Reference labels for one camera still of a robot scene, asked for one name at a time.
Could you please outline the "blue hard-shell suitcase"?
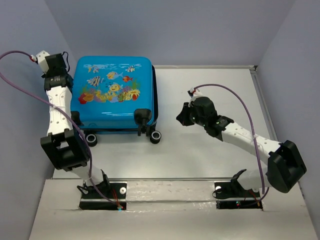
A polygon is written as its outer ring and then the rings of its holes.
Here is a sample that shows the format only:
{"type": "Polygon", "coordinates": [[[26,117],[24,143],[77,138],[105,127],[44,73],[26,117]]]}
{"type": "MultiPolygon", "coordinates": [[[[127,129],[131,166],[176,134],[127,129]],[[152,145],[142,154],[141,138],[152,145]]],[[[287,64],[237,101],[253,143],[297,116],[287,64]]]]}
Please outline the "blue hard-shell suitcase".
{"type": "Polygon", "coordinates": [[[76,65],[72,120],[90,147],[98,134],[136,133],[158,144],[159,116],[156,71],[143,56],[83,56],[76,65]]]}

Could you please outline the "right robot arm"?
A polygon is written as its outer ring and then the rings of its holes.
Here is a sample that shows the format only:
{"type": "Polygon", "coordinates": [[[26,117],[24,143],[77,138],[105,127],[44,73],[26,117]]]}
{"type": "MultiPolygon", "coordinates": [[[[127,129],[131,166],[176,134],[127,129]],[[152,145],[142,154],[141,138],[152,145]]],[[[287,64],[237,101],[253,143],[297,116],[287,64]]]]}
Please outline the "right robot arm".
{"type": "Polygon", "coordinates": [[[227,198],[264,188],[274,188],[286,194],[307,172],[294,142],[278,142],[251,133],[233,119],[219,115],[208,97],[201,96],[185,102],[176,120],[185,127],[199,125],[209,136],[259,157],[259,162],[265,164],[265,167],[259,167],[256,171],[241,169],[233,175],[226,186],[219,190],[227,198]]]}

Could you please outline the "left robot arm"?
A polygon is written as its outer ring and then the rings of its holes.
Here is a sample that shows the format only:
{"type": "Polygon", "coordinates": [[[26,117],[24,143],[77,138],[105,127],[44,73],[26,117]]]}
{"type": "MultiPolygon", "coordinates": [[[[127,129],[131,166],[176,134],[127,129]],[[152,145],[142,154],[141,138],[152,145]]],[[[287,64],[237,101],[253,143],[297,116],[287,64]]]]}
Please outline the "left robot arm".
{"type": "Polygon", "coordinates": [[[94,192],[104,198],[111,185],[103,170],[90,162],[90,149],[79,127],[72,121],[73,78],[69,75],[63,54],[41,51],[36,55],[43,72],[44,90],[49,102],[49,126],[40,145],[57,170],[71,172],[84,180],[78,189],[94,192]]]}

